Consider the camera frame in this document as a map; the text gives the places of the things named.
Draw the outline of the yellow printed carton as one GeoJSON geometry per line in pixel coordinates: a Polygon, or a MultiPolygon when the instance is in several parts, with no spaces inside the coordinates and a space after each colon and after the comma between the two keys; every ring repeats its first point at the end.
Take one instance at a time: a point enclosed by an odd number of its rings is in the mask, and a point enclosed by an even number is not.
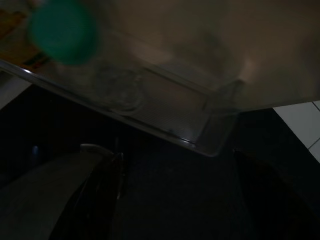
{"type": "Polygon", "coordinates": [[[33,71],[49,58],[29,40],[28,20],[22,11],[0,8],[0,60],[33,71]]]}

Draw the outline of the clear fridge door shelf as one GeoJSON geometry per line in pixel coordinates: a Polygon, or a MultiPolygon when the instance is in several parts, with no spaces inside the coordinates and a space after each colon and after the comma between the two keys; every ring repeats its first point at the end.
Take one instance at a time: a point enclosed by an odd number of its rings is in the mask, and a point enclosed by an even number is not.
{"type": "Polygon", "coordinates": [[[50,58],[35,70],[0,59],[0,68],[114,120],[202,155],[215,156],[236,121],[235,99],[243,82],[221,83],[181,62],[156,65],[151,60],[159,54],[156,48],[117,34],[126,42],[141,76],[142,104],[129,115],[117,114],[72,92],[50,58]]]}

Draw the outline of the green capped bottle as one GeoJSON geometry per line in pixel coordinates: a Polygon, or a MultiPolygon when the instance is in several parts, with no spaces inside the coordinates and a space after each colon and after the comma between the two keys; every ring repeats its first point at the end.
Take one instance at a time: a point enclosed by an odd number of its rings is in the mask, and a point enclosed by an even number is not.
{"type": "Polygon", "coordinates": [[[119,115],[141,106],[140,70],[101,6],[47,0],[32,14],[28,32],[73,93],[119,115]]]}

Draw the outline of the dark floor mat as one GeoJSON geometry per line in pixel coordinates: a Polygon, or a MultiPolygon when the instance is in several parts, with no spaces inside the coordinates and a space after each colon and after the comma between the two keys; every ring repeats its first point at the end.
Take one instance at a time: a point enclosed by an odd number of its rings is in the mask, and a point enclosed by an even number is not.
{"type": "Polygon", "coordinates": [[[36,86],[0,109],[0,190],[83,144],[123,154],[108,240],[259,240],[234,150],[272,165],[320,217],[320,163],[273,109],[242,113],[209,157],[36,86]]]}

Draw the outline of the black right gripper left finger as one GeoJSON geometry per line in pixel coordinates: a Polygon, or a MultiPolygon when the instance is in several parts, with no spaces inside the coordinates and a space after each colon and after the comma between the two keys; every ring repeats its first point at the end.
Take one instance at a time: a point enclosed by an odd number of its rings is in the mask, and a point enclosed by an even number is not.
{"type": "Polygon", "coordinates": [[[123,178],[123,154],[103,156],[71,195],[49,240],[108,240],[123,178]]]}

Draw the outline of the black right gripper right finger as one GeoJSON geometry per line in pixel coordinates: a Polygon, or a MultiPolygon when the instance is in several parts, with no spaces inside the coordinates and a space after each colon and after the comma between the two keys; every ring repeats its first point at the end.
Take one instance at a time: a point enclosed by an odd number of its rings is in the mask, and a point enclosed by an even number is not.
{"type": "Polygon", "coordinates": [[[272,165],[237,149],[233,156],[258,240],[320,240],[320,217],[272,165]]]}

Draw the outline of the pale grey curved shell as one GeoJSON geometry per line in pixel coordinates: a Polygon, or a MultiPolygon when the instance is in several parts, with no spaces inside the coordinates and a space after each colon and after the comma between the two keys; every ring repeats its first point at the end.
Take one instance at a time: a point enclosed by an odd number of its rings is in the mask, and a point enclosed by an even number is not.
{"type": "Polygon", "coordinates": [[[102,160],[113,153],[82,144],[0,190],[0,240],[49,240],[67,201],[102,160]]]}

